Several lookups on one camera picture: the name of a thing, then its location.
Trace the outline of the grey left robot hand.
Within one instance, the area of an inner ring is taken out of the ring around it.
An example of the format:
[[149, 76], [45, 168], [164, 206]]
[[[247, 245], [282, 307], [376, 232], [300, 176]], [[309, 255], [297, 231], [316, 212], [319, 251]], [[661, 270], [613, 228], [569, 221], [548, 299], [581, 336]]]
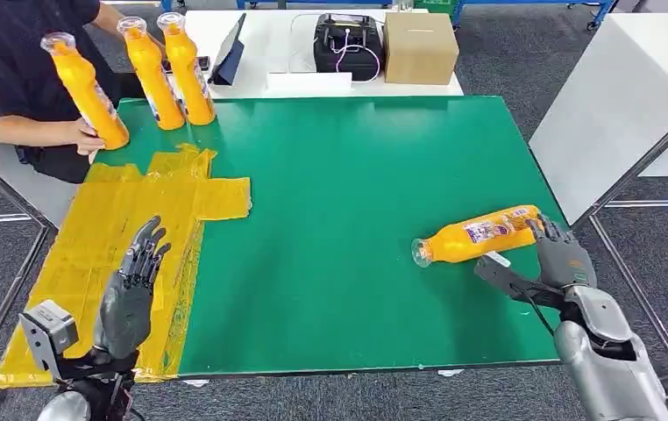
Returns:
[[107, 282], [94, 329], [94, 346], [114, 359], [135, 352], [151, 332], [154, 284], [164, 255], [167, 230], [158, 215], [134, 235]]

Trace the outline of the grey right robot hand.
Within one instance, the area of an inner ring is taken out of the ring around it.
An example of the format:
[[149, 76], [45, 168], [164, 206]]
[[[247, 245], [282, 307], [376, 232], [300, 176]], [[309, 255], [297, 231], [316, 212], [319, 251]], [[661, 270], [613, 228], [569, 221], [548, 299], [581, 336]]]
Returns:
[[541, 283], [556, 289], [573, 284], [597, 287], [597, 275], [590, 256], [571, 231], [564, 231], [542, 213], [525, 222], [536, 241]]

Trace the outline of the person's right hand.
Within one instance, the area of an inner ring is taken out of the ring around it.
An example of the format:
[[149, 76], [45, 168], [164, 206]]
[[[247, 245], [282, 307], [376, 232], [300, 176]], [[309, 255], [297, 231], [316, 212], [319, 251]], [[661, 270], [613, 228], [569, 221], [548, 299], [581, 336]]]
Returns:
[[63, 123], [63, 141], [75, 145], [80, 155], [88, 156], [105, 148], [105, 142], [83, 118]]

